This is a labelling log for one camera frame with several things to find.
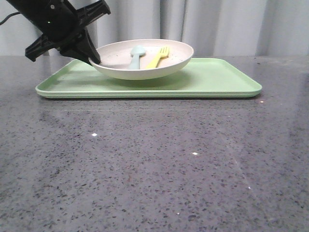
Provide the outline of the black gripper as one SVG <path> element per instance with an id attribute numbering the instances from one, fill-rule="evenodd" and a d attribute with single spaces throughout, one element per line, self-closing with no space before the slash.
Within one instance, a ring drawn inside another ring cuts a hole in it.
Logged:
<path id="1" fill-rule="evenodd" d="M 32 61 L 55 48 L 65 57 L 75 58 L 91 65 L 89 59 L 100 64 L 87 25 L 110 14 L 106 1 L 98 0 L 80 9 L 75 9 L 68 0 L 26 0 L 25 17 L 41 32 L 40 36 L 25 50 Z"/>

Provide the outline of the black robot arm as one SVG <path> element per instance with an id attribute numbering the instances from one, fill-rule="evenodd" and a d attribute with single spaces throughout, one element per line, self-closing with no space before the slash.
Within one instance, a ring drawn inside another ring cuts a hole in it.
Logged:
<path id="1" fill-rule="evenodd" d="M 42 32 L 25 49 L 28 59 L 36 61 L 55 48 L 62 56 L 87 64 L 101 62 L 86 27 L 111 13 L 106 1 L 98 0 L 80 9 L 75 9 L 68 0 L 11 0 L 9 3 Z"/>

